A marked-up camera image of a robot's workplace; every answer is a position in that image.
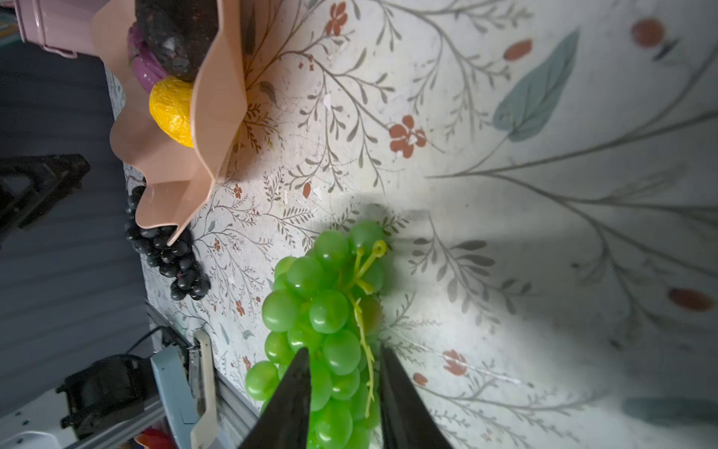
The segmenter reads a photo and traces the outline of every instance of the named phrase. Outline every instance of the yellow lemon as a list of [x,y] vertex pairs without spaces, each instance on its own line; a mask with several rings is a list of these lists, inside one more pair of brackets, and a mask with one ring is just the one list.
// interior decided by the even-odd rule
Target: yellow lemon
[[172,76],[155,84],[149,94],[149,113],[159,128],[189,148],[192,148],[191,103],[192,83]]

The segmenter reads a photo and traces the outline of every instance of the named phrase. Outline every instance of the grape stem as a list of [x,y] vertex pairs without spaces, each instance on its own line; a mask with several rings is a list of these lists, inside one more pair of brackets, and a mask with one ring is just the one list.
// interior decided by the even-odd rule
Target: grape stem
[[361,259],[364,256],[364,248],[359,248],[357,250],[356,262],[354,263],[354,275],[349,283],[343,288],[346,297],[349,298],[349,302],[351,302],[354,307],[354,318],[357,320],[357,326],[359,327],[360,345],[366,353],[366,366],[369,368],[369,382],[366,384],[369,388],[369,396],[366,401],[366,410],[364,411],[365,418],[369,417],[369,408],[371,406],[371,402],[374,400],[374,355],[371,353],[371,348],[369,348],[369,345],[366,343],[364,313],[362,312],[361,307],[359,307],[361,298],[355,300],[354,295],[352,295],[351,288],[358,285],[367,295],[371,295],[374,292],[374,287],[363,281],[361,277],[367,272],[369,267],[371,267],[371,264],[373,264],[376,259],[384,257],[385,254],[386,242],[384,240],[378,240],[374,243],[369,257],[366,259],[364,264],[361,264]]

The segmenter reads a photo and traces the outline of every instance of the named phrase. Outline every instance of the table surface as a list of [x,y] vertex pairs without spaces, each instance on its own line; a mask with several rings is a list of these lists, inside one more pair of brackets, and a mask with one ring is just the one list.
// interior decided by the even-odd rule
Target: table surface
[[265,3],[243,2],[231,180],[191,224],[210,294],[174,302],[144,265],[219,371],[243,392],[266,358],[274,264],[369,218],[393,247],[381,339],[456,448],[715,440],[634,399],[718,398],[716,6]]

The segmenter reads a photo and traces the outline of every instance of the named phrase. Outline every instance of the printed flower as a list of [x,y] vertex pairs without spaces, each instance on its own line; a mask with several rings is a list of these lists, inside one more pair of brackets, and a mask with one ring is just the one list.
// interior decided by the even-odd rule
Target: printed flower
[[506,51],[503,53],[503,59],[507,61],[519,60],[522,57],[526,56],[528,53],[530,53],[532,48],[533,40],[522,40],[507,48]]
[[694,312],[707,312],[715,307],[715,300],[698,290],[673,288],[668,292],[668,298],[684,309]]
[[633,41],[640,47],[652,48],[663,42],[666,36],[666,28],[653,17],[639,20],[631,28]]
[[429,380],[419,373],[414,373],[414,382],[416,382],[417,385],[426,386]]
[[349,18],[346,11],[347,4],[344,1],[341,2],[339,6],[337,6],[337,4],[332,5],[332,8],[329,10],[329,15],[332,18],[327,22],[327,36],[331,36],[332,32],[334,32],[335,36],[338,36],[342,32],[342,27],[347,23],[347,19]]
[[449,373],[455,376],[464,376],[466,374],[466,358],[463,355],[453,349],[451,351],[444,351],[444,360],[447,362],[447,365],[449,365],[445,366],[444,369]]
[[401,122],[404,125],[396,124],[389,129],[389,136],[393,139],[389,148],[395,153],[401,152],[408,159],[414,153],[414,144],[418,147],[426,145],[426,134],[423,129],[414,131],[412,116],[404,116]]

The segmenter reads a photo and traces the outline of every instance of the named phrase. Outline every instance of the fruit bowl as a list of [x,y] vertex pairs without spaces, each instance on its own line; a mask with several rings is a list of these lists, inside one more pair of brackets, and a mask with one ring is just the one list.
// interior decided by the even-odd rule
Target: fruit bowl
[[128,64],[127,32],[135,22],[134,0],[111,0],[91,25],[100,59],[125,90],[125,107],[110,131],[110,146],[122,162],[141,171],[147,180],[136,212],[137,225],[176,226],[169,244],[177,240],[224,175],[247,112],[239,2],[217,0],[217,10],[219,29],[192,91],[194,148],[177,143],[157,126],[149,113],[149,94]]

